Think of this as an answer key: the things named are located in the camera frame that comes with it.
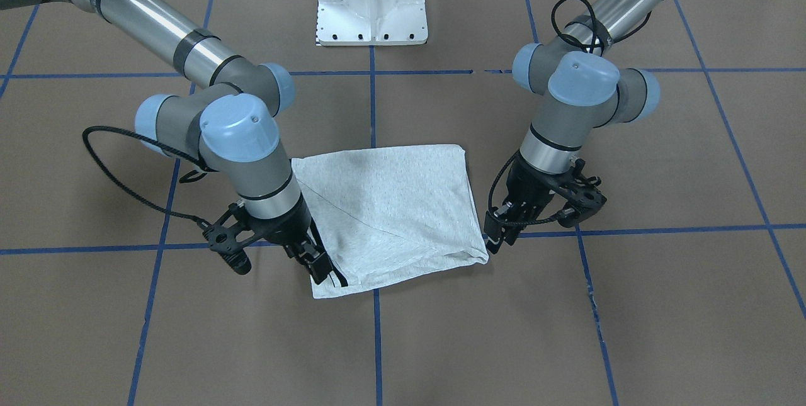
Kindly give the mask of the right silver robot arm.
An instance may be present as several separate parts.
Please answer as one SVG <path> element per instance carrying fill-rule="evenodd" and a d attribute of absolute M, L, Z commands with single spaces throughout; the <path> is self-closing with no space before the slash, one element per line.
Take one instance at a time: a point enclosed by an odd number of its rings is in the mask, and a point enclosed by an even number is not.
<path fill-rule="evenodd" d="M 209 249 L 237 274 L 251 270 L 245 248 L 265 240 L 282 247 L 317 285 L 326 280 L 348 284 L 326 251 L 280 139 L 275 118 L 295 99 L 293 78 L 284 67 L 253 64 L 164 0 L 2 0 L 2 9 L 51 2 L 99 16 L 196 87 L 189 96 L 155 94 L 145 99 L 132 131 L 110 126 L 83 131 L 84 148 L 108 179 L 123 186 L 91 145 L 89 136 L 95 132 L 132 137 L 160 154 L 191 163 L 194 168 L 182 183 L 220 172 L 238 200 L 214 222 L 166 209 L 143 196 L 135 199 L 159 213 L 196 223 Z"/>

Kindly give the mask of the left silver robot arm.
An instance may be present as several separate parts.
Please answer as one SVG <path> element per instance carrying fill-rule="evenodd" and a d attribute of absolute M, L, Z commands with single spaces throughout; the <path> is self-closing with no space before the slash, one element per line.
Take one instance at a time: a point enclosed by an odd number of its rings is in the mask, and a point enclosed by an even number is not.
<path fill-rule="evenodd" d="M 594 128 L 645 118 L 659 104 L 653 74 L 618 68 L 604 54 L 641 30 L 665 0 L 575 1 L 584 13 L 562 28 L 552 23 L 555 39 L 524 45 L 513 59 L 513 79 L 540 94 L 542 103 L 520 148 L 499 172 L 506 177 L 506 197 L 498 207 L 487 205 L 489 253 L 514 244 L 530 225 L 572 228 L 598 213 L 606 197 L 601 179 L 582 171 L 582 145 Z"/>

